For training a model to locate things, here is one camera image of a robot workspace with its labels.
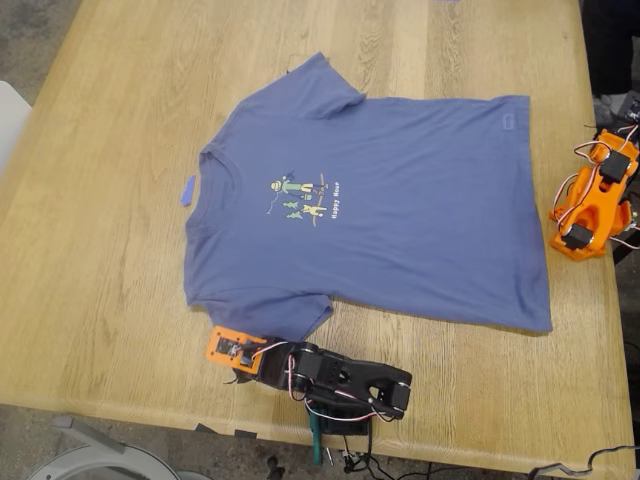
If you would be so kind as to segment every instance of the graphic print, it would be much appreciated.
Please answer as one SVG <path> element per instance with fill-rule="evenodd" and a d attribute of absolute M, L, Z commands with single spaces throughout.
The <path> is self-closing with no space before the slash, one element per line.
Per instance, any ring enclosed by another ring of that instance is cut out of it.
<path fill-rule="evenodd" d="M 271 200 L 271 205 L 267 211 L 267 215 L 271 214 L 275 202 L 278 197 L 288 195 L 292 197 L 290 200 L 282 202 L 285 208 L 285 218 L 292 220 L 311 220 L 313 226 L 316 226 L 316 219 L 324 217 L 327 210 L 322 206 L 322 199 L 325 192 L 329 188 L 328 183 L 324 183 L 324 176 L 320 174 L 320 183 L 298 183 L 295 181 L 294 172 L 289 172 L 282 179 L 271 182 L 271 190 L 276 196 Z"/>

